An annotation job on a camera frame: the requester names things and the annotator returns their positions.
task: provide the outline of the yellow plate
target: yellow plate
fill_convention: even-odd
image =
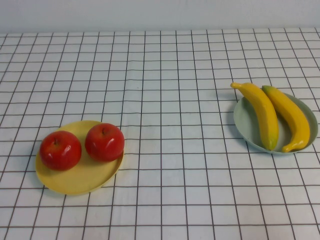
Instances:
[[[55,171],[47,168],[41,161],[39,152],[35,159],[35,170],[39,180],[50,190],[67,195],[79,195],[92,192],[104,185],[116,174],[122,157],[108,163],[94,161],[87,153],[85,139],[88,131],[99,121],[76,121],[60,127],[73,133],[81,142],[82,155],[76,166],[67,171]]]

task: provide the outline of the light green plate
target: light green plate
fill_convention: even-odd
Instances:
[[[310,126],[310,140],[308,145],[306,146],[308,147],[310,144],[314,142],[318,134],[317,119],[314,113],[311,111],[311,109],[301,100],[288,94],[285,95],[287,95],[303,111],[304,115],[308,119]],[[260,139],[258,119],[251,103],[249,103],[249,101],[243,97],[238,101],[233,112],[233,118],[236,128],[238,129],[244,140],[246,140],[254,148],[266,153],[278,155],[287,155],[299,152],[281,152],[282,147],[287,145],[291,140],[291,131],[286,121],[278,114],[277,117],[279,124],[279,139],[275,149],[273,151],[269,151],[263,148]]]

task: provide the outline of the apple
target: apple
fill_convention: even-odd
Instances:
[[[68,131],[55,131],[46,136],[40,145],[40,158],[52,170],[73,168],[81,158],[81,143]]]
[[[89,156],[98,162],[112,162],[122,156],[125,137],[121,130],[110,123],[92,127],[84,142]]]

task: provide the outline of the table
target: table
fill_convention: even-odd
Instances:
[[[320,28],[0,34],[0,240],[319,240],[320,139],[246,144],[230,83],[273,85],[320,122]],[[35,173],[41,140],[79,120],[125,135],[101,189]]]

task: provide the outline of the yellow banana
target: yellow banana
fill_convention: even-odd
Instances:
[[[308,120],[301,109],[283,92],[273,86],[262,86],[262,90],[271,100],[275,110],[288,123],[291,130],[291,141],[282,148],[282,152],[300,150],[307,146],[310,138]]]
[[[279,126],[276,111],[267,95],[252,83],[231,83],[231,87],[238,89],[252,104],[256,113],[260,138],[263,146],[271,151],[278,142]]]

